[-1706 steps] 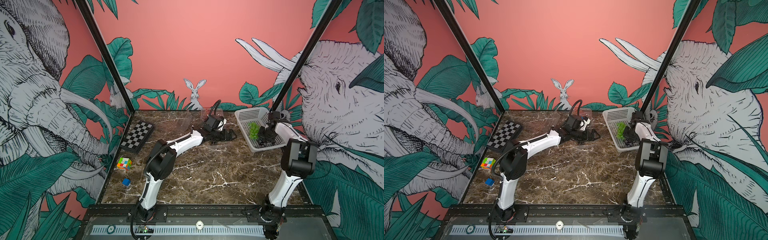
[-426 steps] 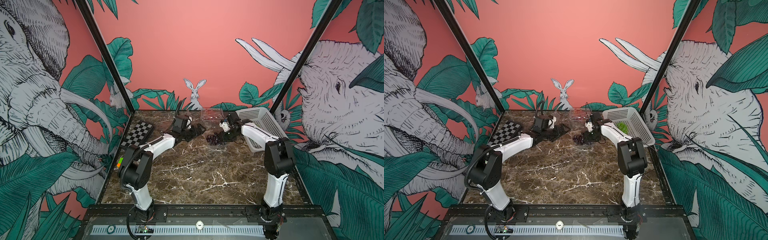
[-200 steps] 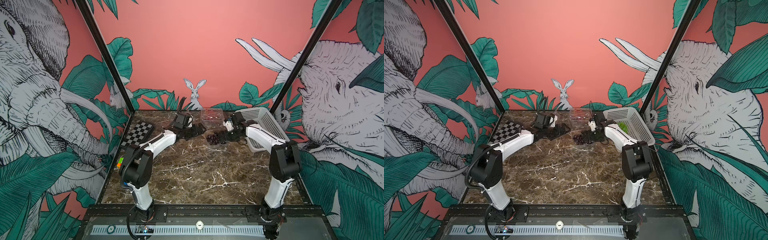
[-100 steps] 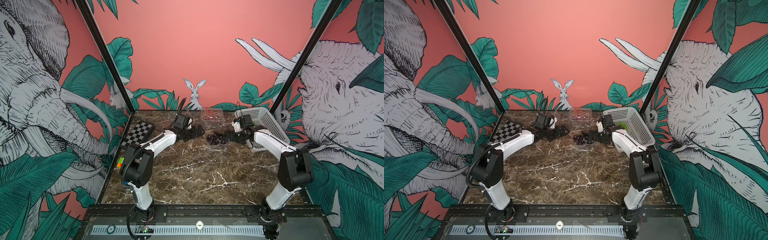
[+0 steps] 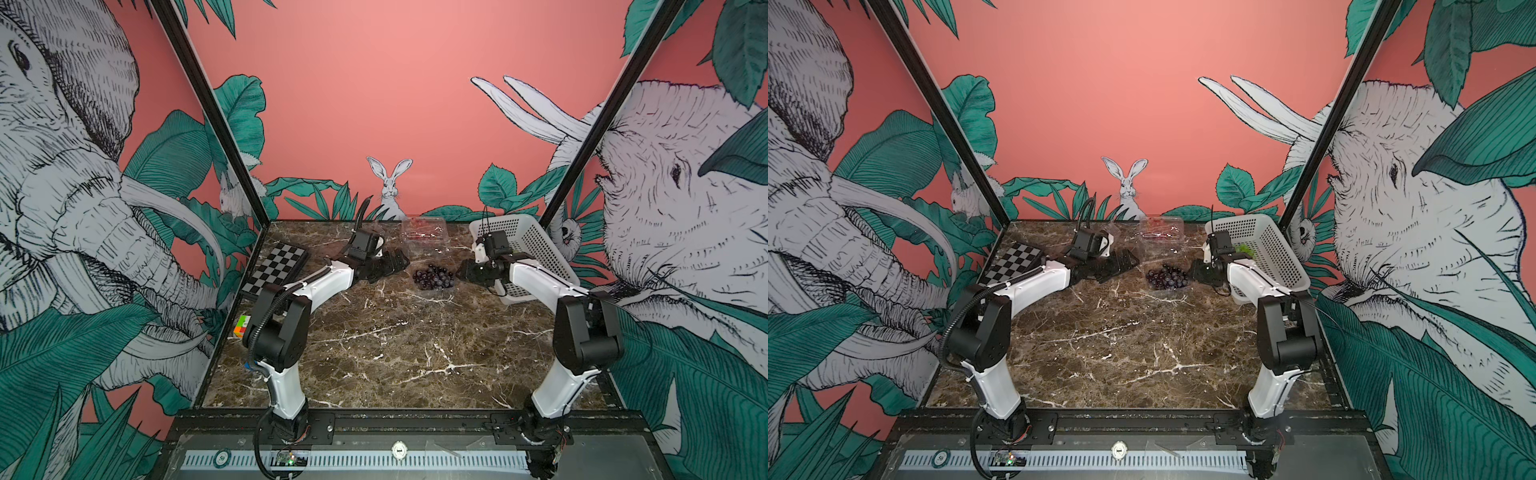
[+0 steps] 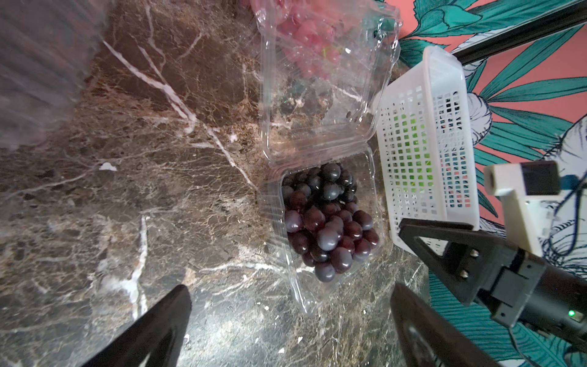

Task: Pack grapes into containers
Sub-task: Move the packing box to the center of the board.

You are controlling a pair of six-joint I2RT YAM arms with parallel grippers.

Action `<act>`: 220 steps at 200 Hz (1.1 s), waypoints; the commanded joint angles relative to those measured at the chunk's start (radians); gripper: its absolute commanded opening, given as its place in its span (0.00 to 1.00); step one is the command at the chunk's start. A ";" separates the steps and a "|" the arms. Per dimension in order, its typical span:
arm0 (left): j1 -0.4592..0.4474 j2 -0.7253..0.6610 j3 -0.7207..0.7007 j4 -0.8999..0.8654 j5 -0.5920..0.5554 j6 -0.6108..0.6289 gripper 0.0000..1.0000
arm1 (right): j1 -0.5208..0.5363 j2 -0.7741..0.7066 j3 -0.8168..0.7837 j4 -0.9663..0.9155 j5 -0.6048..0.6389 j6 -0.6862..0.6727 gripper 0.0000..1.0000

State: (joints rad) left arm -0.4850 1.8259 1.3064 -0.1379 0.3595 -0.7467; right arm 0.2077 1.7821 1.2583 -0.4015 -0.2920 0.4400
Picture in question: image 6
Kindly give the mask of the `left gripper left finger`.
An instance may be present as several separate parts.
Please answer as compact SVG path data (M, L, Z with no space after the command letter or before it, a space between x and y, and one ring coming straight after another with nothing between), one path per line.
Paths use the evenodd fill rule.
M85 365L177 365L191 310L190 292L179 284Z

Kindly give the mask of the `white plastic perforated basket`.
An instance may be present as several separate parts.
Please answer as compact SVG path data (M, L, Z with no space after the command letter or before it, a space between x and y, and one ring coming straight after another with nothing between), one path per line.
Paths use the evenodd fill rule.
M441 47L385 87L376 119L392 242L403 219L479 228L472 130L463 66Z

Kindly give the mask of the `red grape bunch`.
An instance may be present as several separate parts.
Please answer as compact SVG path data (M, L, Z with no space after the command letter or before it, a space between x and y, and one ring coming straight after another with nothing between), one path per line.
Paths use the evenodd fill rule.
M335 40L344 29L340 1L270 1L281 49L305 79L330 79L340 61Z

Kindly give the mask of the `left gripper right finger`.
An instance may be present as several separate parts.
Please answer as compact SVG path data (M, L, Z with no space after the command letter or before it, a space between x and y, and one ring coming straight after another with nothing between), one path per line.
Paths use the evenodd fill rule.
M405 284L394 285L391 311L406 365L498 365Z

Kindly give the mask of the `green grape bunch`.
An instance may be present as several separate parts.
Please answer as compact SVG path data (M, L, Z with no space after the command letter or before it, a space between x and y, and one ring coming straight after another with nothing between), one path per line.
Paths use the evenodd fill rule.
M419 194L432 188L434 176L426 126L414 115L402 114L396 134L399 154L397 179L403 190Z

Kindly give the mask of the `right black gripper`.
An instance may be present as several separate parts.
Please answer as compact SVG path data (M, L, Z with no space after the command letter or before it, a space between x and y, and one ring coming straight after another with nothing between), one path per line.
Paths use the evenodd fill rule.
M463 305L503 327L525 324L586 351L586 280L466 223L403 219L403 242Z

